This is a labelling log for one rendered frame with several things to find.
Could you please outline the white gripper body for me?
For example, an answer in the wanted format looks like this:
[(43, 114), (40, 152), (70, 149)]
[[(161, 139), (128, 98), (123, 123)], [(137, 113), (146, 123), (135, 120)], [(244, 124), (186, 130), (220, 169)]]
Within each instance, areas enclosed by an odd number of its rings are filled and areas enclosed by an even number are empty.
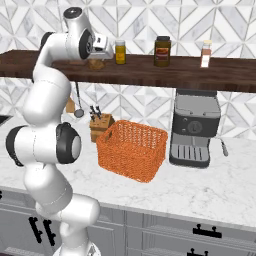
[(108, 60), (112, 59), (114, 56), (114, 52), (112, 47), (109, 48), (97, 48), (95, 47), (91, 54), (89, 55), (89, 59), (100, 59), (100, 60)]

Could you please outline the orange woven basket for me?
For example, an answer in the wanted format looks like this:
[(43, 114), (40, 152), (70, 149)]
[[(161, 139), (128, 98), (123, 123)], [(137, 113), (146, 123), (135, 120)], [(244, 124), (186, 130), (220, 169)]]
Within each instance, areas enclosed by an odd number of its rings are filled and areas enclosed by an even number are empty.
[(98, 165), (142, 183), (150, 182), (166, 156), (165, 130), (116, 121), (96, 140)]

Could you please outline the grey cabinet door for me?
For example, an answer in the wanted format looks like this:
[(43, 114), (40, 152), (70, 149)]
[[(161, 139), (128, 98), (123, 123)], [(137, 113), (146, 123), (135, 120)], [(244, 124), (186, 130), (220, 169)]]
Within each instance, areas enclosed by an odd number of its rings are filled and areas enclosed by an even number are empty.
[(44, 256), (29, 223), (34, 211), (0, 200), (0, 252), (14, 256)]
[(62, 240), (61, 240), (61, 236), (60, 236), (60, 232), (59, 232), (59, 228), (60, 228), (60, 223), (58, 221), (55, 220), (51, 220), (52, 224), (51, 224), (51, 230), (56, 234), (55, 237), (55, 245), (51, 246), (50, 242), (48, 240), (44, 225), (43, 225), (43, 231), (44, 231), (44, 243), (46, 245), (46, 251), (47, 251), (47, 255), (48, 256), (53, 256), (53, 254), (55, 253), (55, 251), (61, 246), (62, 244)]
[(122, 210), (102, 207), (99, 219), (88, 228), (88, 234), (102, 256), (125, 256), (125, 224)]

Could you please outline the brown round item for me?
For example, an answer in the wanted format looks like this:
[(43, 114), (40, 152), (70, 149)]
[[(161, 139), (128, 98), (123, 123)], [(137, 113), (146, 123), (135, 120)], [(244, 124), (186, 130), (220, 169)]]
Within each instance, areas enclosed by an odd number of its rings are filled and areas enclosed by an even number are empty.
[(91, 70), (101, 70), (105, 67), (104, 61), (100, 59), (90, 59), (88, 64)]

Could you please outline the yellow jar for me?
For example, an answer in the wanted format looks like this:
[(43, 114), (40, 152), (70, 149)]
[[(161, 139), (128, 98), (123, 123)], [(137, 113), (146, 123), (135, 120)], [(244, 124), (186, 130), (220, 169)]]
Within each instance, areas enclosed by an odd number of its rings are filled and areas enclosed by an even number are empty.
[(126, 45), (124, 40), (115, 41), (115, 56), (117, 64), (126, 63)]

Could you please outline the dark jar with red label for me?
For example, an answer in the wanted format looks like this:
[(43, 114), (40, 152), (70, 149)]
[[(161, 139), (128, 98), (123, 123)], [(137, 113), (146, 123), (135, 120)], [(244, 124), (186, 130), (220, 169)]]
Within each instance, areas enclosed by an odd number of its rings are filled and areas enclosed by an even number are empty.
[(154, 65), (167, 67), (170, 63), (171, 40), (169, 36), (158, 36), (154, 47)]

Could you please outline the hanging wooden board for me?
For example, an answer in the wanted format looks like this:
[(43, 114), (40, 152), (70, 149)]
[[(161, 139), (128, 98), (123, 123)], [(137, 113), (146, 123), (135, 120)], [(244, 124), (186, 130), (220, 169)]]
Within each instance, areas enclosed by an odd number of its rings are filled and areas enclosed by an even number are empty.
[(74, 113), (75, 112), (75, 102), (69, 98), (66, 104), (66, 112), (67, 113)]

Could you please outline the hanging metal ladle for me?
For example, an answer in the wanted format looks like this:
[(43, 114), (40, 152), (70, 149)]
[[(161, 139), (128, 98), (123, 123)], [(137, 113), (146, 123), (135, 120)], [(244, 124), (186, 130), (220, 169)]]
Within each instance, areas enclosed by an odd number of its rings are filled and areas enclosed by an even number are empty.
[[(77, 98), (80, 98), (80, 92), (79, 92), (79, 86), (78, 83), (75, 83), (75, 87), (76, 87), (76, 93), (77, 93)], [(82, 109), (82, 106), (79, 106), (78, 109), (75, 110), (75, 116), (77, 118), (81, 118), (84, 116), (84, 110)]]

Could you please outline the wooden knife block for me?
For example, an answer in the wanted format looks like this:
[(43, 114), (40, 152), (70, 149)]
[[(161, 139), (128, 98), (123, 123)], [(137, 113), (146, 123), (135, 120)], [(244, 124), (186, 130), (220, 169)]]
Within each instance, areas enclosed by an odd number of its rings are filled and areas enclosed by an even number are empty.
[(114, 118), (111, 114), (103, 113), (101, 117), (97, 114), (90, 115), (90, 135), (91, 141), (96, 142), (96, 139), (102, 135), (114, 122)]

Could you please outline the white spice bottle, orange cap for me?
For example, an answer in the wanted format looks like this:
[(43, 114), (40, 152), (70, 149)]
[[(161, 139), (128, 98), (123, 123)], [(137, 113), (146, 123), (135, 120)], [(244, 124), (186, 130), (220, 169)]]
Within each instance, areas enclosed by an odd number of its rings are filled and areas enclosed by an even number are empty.
[(212, 53), (212, 41), (211, 40), (205, 40), (203, 42), (203, 47), (201, 50), (201, 68), (208, 68), (210, 63), (210, 57)]

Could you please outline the grey coffee machine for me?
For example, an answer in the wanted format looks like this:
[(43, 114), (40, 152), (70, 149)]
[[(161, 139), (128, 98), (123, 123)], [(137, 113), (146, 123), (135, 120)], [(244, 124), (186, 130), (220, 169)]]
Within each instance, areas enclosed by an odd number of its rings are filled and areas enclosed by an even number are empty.
[(207, 168), (210, 164), (210, 140), (217, 135), (220, 118), (216, 91), (177, 89), (169, 162)]

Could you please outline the grey drawer front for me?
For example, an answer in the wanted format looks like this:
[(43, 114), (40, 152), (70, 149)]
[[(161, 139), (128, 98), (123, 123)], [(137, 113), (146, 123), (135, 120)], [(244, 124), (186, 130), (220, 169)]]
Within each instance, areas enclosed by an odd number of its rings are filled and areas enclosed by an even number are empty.
[(170, 249), (153, 247), (147, 249), (127, 249), (127, 256), (187, 256), (187, 252), (191, 248), (195, 249), (196, 253), (203, 254), (208, 251), (208, 256), (256, 256), (256, 251), (242, 250), (237, 248), (227, 248), (222, 246), (194, 243), (189, 241), (171, 242)]
[[(193, 234), (192, 229), (197, 224), (201, 228), (222, 233), (222, 238), (214, 238)], [(127, 212), (127, 247), (133, 249), (147, 249), (160, 247), (171, 248), (171, 242), (189, 241), (203, 243), (227, 248), (256, 251), (256, 231), (245, 231), (225, 227), (218, 224), (205, 223), (202, 220), (182, 220), (162, 216), (149, 215), (145, 213)]]

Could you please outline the dark wooden wall shelf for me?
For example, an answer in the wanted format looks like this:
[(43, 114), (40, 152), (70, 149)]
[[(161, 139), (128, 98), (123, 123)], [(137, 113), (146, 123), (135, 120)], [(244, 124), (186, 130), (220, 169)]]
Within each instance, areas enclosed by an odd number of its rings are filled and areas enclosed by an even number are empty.
[(256, 59), (212, 58), (202, 68), (198, 57), (173, 56), (169, 66), (156, 67), (151, 55), (128, 55), (124, 65), (111, 59), (101, 70), (68, 61), (35, 70), (37, 58), (32, 50), (0, 54), (0, 77), (32, 78), (39, 93), (61, 97), (70, 93), (72, 81), (256, 93)]

